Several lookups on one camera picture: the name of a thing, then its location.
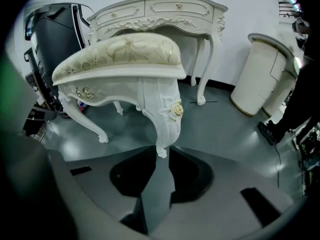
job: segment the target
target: black trousers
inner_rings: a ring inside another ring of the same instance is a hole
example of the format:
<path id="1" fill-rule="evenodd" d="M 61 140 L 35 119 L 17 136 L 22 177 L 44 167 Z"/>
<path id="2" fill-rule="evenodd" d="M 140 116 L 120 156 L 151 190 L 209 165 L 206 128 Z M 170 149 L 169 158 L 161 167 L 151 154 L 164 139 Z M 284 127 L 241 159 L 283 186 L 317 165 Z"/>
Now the black trousers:
<path id="1" fill-rule="evenodd" d="M 281 139 L 287 131 L 297 128 L 309 118 L 311 118 L 308 124 L 309 129 L 312 129 L 319 122 L 319 88 L 319 64 L 311 62 L 301 68 L 283 117 L 279 123 L 274 126 L 273 136 L 276 139 Z"/>

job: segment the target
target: stool cushion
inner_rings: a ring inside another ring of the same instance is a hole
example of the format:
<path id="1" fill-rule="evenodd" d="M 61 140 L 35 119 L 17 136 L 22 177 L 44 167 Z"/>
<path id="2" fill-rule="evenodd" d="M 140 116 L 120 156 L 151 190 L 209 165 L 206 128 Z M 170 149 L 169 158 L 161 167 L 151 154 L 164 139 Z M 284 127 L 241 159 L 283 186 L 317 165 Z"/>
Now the stool cushion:
<path id="1" fill-rule="evenodd" d="M 123 34 L 94 43 L 61 62 L 52 74 L 57 80 L 84 71 L 128 64 L 180 65 L 177 44 L 155 33 Z"/>

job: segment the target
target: person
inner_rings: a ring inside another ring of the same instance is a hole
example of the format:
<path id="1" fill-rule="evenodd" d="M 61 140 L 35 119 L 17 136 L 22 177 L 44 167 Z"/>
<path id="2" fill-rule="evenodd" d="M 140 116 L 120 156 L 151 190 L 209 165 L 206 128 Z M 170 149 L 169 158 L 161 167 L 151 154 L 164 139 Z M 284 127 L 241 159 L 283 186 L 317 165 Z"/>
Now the person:
<path id="1" fill-rule="evenodd" d="M 294 91 L 289 99 L 282 119 L 274 124 L 270 120 L 267 124 L 258 123 L 258 129 L 266 138 L 268 143 L 273 146 L 281 141 L 287 131 L 296 129 L 306 120 L 310 119 L 305 130 L 302 130 L 296 138 L 297 144 L 311 130 L 320 119 L 319 81 L 320 69 L 316 54 L 317 42 L 310 26 L 298 25 L 298 31 L 308 34 L 308 39 L 304 45 L 303 67 L 300 69 Z"/>

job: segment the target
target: black machine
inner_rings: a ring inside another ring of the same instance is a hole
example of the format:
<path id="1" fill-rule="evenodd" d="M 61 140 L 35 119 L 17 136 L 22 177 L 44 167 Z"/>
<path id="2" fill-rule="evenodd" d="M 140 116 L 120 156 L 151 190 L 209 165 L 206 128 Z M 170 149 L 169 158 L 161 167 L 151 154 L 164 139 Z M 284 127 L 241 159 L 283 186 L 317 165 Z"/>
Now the black machine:
<path id="1" fill-rule="evenodd" d="M 38 89 L 49 106 L 58 113 L 63 112 L 58 99 L 58 87 L 53 86 L 52 74 L 66 58 L 85 47 L 81 22 L 89 27 L 83 18 L 81 4 L 54 3 L 45 5 L 28 15 L 24 38 L 32 42 L 32 48 L 24 54 L 30 63 Z"/>

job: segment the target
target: white ornate vanity table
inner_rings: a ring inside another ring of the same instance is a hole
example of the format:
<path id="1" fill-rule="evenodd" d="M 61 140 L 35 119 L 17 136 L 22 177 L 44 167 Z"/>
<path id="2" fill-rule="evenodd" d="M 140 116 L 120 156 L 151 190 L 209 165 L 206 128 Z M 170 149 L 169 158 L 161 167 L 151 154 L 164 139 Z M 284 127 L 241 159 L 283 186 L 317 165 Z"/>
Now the white ornate vanity table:
<path id="1" fill-rule="evenodd" d="M 87 20 L 90 21 L 93 43 L 127 33 L 128 30 L 196 37 L 192 86 L 196 85 L 195 65 L 204 50 L 205 39 L 208 39 L 209 58 L 197 90 L 197 104 L 201 106 L 206 102 L 205 86 L 221 54 L 224 12 L 227 10 L 226 6 L 211 0 L 124 0 L 99 10 Z"/>

